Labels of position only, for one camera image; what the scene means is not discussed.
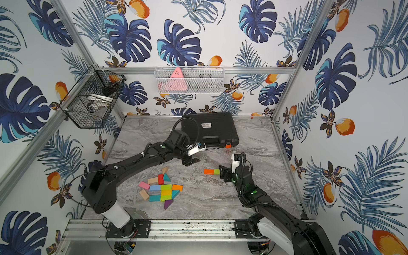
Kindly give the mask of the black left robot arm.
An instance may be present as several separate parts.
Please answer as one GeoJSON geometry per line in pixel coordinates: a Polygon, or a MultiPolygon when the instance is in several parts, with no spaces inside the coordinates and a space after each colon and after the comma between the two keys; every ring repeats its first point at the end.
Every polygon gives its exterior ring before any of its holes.
{"type": "Polygon", "coordinates": [[[130,214],[117,202],[117,187],[134,175],[172,159],[180,159],[184,166],[197,163],[199,159],[192,155],[206,149],[206,145],[202,141],[189,142],[185,132],[174,130],[164,142],[149,143],[135,156],[106,166],[96,164],[86,175],[81,194],[95,213],[129,235],[133,224],[130,214]]]}

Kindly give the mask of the orange rectangular block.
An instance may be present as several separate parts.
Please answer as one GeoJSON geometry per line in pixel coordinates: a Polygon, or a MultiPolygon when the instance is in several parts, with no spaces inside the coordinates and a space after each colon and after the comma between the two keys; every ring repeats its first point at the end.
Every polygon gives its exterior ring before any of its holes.
{"type": "Polygon", "coordinates": [[[214,175],[215,170],[214,169],[204,169],[204,174],[205,175],[214,175]]]}

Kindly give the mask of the orange square block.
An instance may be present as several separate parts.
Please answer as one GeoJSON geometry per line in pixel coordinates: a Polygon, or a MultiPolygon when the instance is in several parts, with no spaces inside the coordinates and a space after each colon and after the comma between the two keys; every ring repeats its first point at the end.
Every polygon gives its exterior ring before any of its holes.
{"type": "Polygon", "coordinates": [[[180,192],[182,192],[182,191],[183,191],[183,186],[177,185],[177,184],[173,184],[173,185],[172,185],[172,190],[173,190],[173,191],[180,191],[180,192]]]}

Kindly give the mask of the red rectangular block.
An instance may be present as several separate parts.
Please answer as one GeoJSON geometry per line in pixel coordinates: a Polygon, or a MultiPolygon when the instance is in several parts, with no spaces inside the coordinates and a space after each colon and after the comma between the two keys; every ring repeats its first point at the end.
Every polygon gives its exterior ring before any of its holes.
{"type": "Polygon", "coordinates": [[[163,185],[164,184],[164,174],[159,174],[158,175],[158,184],[163,185]]]}

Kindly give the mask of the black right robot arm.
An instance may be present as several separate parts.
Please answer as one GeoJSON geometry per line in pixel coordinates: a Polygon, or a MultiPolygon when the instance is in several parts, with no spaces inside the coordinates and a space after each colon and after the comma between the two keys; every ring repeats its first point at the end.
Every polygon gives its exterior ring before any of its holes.
{"type": "Polygon", "coordinates": [[[293,216],[255,185],[250,166],[219,169],[220,178],[234,184],[242,206],[255,211],[248,220],[251,236],[268,238],[289,255],[336,254],[320,225],[293,216]]]}

